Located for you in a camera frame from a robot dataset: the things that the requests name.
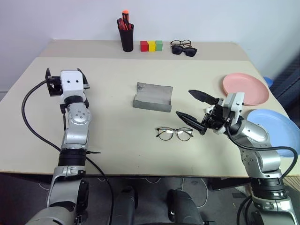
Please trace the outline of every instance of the green block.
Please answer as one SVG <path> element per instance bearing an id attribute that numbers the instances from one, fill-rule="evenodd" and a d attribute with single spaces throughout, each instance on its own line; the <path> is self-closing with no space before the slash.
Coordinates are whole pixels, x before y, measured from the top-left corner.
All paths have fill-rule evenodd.
<path id="1" fill-rule="evenodd" d="M 163 41 L 155 41 L 155 51 L 163 50 Z"/>

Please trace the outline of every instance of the table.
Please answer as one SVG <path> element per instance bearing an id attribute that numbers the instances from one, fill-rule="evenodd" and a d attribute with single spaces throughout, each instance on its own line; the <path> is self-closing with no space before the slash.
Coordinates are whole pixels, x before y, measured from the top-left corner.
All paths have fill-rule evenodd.
<path id="1" fill-rule="evenodd" d="M 57 150 L 37 139 L 25 126 L 21 103 L 25 94 L 63 69 L 80 68 L 91 89 L 90 155 L 107 175 L 247 177 L 240 151 L 225 135 L 208 131 L 205 136 L 182 142 L 175 136 L 162 141 L 155 128 L 186 127 L 175 111 L 202 120 L 207 104 L 194 99 L 189 89 L 202 90 L 214 97 L 225 97 L 223 78 L 233 72 L 250 74 L 266 82 L 234 43 L 194 43 L 193 58 L 173 55 L 164 43 L 162 52 L 123 52 L 119 41 L 56 40 L 36 57 L 0 102 L 0 172 L 52 174 L 58 163 Z M 172 111 L 157 112 L 132 107 L 137 82 L 173 86 Z M 269 100 L 259 106 L 245 106 L 243 116 L 257 108 L 268 108 L 285 116 L 286 112 L 270 92 Z M 60 146 L 63 138 L 59 97 L 49 97 L 43 85 L 29 98 L 25 112 L 29 123 L 43 137 Z M 285 171 L 290 158 L 282 158 Z M 97 174 L 88 162 L 87 174 Z M 290 175 L 299 175 L 299 163 Z"/>

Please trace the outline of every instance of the yellow block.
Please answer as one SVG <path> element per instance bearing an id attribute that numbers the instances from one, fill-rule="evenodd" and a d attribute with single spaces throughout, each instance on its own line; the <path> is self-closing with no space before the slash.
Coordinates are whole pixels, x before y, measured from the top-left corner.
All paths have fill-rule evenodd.
<path id="1" fill-rule="evenodd" d="M 155 52 L 155 41 L 148 41 L 148 51 Z"/>

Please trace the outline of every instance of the eyeglasses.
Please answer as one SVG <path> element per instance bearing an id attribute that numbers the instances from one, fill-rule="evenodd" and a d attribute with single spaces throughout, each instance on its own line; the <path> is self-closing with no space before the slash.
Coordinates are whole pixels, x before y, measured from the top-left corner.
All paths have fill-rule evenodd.
<path id="1" fill-rule="evenodd" d="M 182 52 L 186 53 L 186 56 L 193 57 L 196 55 L 197 49 L 192 48 L 190 40 L 174 40 L 170 44 L 172 45 L 172 53 L 180 55 Z"/>
<path id="2" fill-rule="evenodd" d="M 183 47 L 192 47 L 191 43 L 192 42 L 190 40 L 183 40 L 183 41 L 174 40 L 170 42 L 171 45 L 182 45 Z"/>
<path id="3" fill-rule="evenodd" d="M 158 131 L 158 135 L 156 137 L 159 137 L 161 140 L 169 141 L 173 135 L 174 132 L 176 133 L 177 137 L 182 141 L 188 141 L 191 137 L 194 137 L 192 135 L 193 130 L 190 128 L 182 127 L 179 129 L 172 129 L 169 127 L 160 127 L 156 129 Z"/>

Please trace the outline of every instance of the pen holder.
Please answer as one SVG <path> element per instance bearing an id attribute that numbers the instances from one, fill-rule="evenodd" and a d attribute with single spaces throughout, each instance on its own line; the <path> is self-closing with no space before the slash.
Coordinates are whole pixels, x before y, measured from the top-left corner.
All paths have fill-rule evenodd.
<path id="1" fill-rule="evenodd" d="M 131 52 L 133 50 L 133 29 L 134 25 L 132 24 L 131 30 L 120 30 L 120 37 L 122 42 L 122 47 L 125 52 Z"/>

